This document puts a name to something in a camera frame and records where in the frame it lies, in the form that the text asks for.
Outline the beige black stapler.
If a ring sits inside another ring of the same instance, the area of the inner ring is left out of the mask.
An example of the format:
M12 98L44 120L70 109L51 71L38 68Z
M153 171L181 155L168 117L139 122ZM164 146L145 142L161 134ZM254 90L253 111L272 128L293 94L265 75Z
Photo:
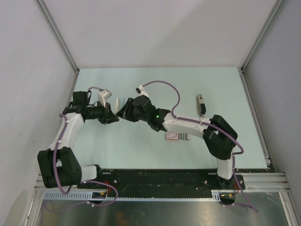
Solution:
M202 95L197 95L197 112L200 117L204 117L206 114L206 105Z

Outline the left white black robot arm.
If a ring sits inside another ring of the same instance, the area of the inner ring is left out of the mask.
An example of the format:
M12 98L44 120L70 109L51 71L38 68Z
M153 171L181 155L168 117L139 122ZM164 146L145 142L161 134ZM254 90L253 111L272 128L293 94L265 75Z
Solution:
M87 181L93 188L103 185L104 177L100 174L99 165L81 166L73 146L80 129L87 120L98 120L101 124L118 122L111 105L74 105L66 107L60 114L62 124L47 150L39 151L37 159L43 183L46 188L62 188L78 185Z

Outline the red white staple box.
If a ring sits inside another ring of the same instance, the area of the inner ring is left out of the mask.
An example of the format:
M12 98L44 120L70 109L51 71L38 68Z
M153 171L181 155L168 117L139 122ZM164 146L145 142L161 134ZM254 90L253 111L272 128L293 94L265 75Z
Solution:
M166 132L165 139L166 140L185 140L185 141L189 141L190 136L187 133Z

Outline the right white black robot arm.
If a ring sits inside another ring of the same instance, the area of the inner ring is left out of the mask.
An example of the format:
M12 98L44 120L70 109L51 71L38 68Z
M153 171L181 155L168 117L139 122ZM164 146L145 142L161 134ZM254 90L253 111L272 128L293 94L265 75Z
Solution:
M116 101L115 114L127 121L143 121L156 132L189 134L204 140L210 154L217 160L217 184L228 189L234 183L233 149L237 146L237 133L219 115L210 119L182 119L170 110L156 108L144 95Z

